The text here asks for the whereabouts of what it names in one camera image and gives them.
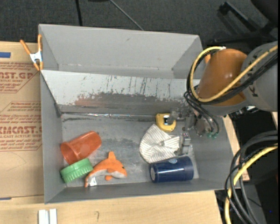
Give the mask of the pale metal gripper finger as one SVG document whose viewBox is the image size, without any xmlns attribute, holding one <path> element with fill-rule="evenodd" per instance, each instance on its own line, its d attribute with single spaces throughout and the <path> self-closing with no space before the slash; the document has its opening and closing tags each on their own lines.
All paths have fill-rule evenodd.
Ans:
<svg viewBox="0 0 280 224">
<path fill-rule="evenodd" d="M 168 117 L 168 125 L 172 125 L 175 121 L 184 120 L 186 116 L 185 112 L 171 111 Z"/>
<path fill-rule="evenodd" d="M 188 154 L 191 148 L 191 138 L 189 133 L 181 133 L 178 155 Z"/>
</svg>

